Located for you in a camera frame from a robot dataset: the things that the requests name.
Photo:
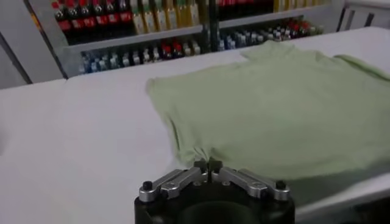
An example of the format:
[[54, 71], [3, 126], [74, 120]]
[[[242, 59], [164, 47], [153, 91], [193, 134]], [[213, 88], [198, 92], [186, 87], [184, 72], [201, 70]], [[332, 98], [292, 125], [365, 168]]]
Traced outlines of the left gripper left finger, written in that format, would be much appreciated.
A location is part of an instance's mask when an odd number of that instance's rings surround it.
[[205, 160], [195, 161], [190, 169], [174, 169], [155, 181], [144, 181], [138, 191], [138, 200], [142, 203], [172, 200], [191, 183], [201, 183], [207, 178], [208, 163]]

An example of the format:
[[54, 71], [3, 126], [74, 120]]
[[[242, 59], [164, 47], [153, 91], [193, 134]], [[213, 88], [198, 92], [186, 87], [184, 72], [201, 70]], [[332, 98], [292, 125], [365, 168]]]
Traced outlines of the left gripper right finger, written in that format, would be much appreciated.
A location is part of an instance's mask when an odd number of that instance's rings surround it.
[[290, 188], [284, 181], [261, 177], [248, 169], [235, 170], [213, 158], [209, 160], [209, 171], [213, 181], [222, 184], [233, 183], [252, 198], [262, 199], [269, 196], [276, 201], [290, 199]]

